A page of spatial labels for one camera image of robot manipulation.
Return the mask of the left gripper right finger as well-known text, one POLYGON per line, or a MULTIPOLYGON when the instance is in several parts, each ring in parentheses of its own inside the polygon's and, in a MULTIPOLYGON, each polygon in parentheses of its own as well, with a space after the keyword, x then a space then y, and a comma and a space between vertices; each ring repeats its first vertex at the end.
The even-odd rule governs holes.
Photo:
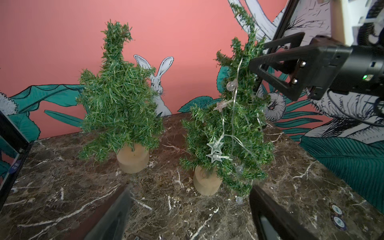
POLYGON ((249 202, 260 240, 316 239, 259 186, 252 187, 249 202))

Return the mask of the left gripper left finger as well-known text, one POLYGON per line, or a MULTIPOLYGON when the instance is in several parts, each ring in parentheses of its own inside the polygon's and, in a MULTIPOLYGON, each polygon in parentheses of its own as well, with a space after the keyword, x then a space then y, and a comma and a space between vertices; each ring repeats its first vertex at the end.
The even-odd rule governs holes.
POLYGON ((121 240, 127 226, 133 199, 128 186, 122 186, 75 230, 67 240, 121 240))

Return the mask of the mini christmas tree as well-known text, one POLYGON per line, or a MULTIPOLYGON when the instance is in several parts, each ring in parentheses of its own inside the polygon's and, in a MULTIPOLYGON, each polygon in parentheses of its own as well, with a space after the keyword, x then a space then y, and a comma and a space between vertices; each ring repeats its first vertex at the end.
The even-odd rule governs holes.
POLYGON ((103 162, 115 153, 121 170, 135 174, 149 163, 150 151, 159 146, 164 128, 156 112, 158 94, 149 86, 154 69, 124 59, 130 31, 128 24, 107 23, 101 69, 97 74, 82 71, 78 102, 87 111, 82 130, 97 132, 84 145, 80 158, 103 162))
POLYGON ((180 163, 186 170, 201 167, 216 173, 230 189, 246 196, 255 180, 266 177, 262 167, 273 159, 274 146, 263 134, 270 99, 258 97, 257 76, 249 70, 249 62, 262 54, 264 40, 257 39, 254 21, 244 7, 232 3, 231 8, 248 28, 248 40, 232 39, 232 56, 217 52, 218 64, 227 69, 223 93, 216 104, 191 107, 191 119, 183 121, 189 156, 180 163))

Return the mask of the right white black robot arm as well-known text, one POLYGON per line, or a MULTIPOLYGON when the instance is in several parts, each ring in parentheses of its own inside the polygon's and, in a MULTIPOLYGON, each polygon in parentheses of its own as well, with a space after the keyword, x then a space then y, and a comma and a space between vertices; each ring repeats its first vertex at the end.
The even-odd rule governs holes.
POLYGON ((354 45, 353 28, 373 24, 383 7, 383 1, 330 1, 329 37, 318 35, 306 46, 303 32, 273 40, 266 48, 289 48, 252 59, 249 70, 292 101, 304 89, 317 101, 330 92, 374 96, 374 111, 382 117, 384 47, 354 45))

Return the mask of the round stickers on table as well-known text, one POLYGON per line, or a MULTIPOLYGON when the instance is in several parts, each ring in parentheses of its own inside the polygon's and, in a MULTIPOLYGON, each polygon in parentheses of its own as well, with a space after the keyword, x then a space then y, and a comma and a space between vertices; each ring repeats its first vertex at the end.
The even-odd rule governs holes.
POLYGON ((346 231, 347 230, 347 224, 343 220, 344 212, 342 211, 342 209, 334 203, 330 203, 329 207, 330 207, 330 211, 331 211, 331 221, 334 223, 334 225, 338 229, 340 229, 342 231, 346 231))

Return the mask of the black right frame post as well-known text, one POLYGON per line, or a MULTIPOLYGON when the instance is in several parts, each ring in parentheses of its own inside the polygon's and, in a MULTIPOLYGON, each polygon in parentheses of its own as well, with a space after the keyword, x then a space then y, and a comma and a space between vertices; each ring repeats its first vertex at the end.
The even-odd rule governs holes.
POLYGON ((276 41, 284 37, 284 33, 287 30, 288 26, 290 25, 291 18, 294 15, 299 2, 300 2, 299 0, 290 0, 288 2, 286 9, 284 11, 283 17, 277 27, 275 36, 271 41, 271 43, 273 43, 274 45, 268 48, 267 54, 271 54, 277 51, 278 45, 276 41))

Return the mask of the black frame post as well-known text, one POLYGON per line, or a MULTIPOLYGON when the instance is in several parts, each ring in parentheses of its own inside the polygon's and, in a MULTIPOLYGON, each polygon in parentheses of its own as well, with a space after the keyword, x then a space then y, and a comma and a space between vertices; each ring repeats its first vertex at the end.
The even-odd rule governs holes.
POLYGON ((277 51, 278 45, 276 41, 284 37, 284 33, 287 30, 288 26, 290 25, 291 18, 294 15, 299 2, 300 2, 299 0, 290 0, 288 2, 286 9, 284 11, 283 17, 277 27, 275 36, 271 41, 271 43, 273 43, 274 45, 268 48, 267 54, 271 54, 277 51))
POLYGON ((32 143, 1 111, 1 208, 26 161, 32 143))

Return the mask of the black left frame post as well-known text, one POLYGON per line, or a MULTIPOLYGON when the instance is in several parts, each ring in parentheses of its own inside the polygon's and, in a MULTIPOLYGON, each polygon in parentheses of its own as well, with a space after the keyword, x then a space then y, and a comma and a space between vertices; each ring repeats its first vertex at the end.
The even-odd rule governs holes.
POLYGON ((1 111, 1 208, 26 161, 32 143, 1 111))

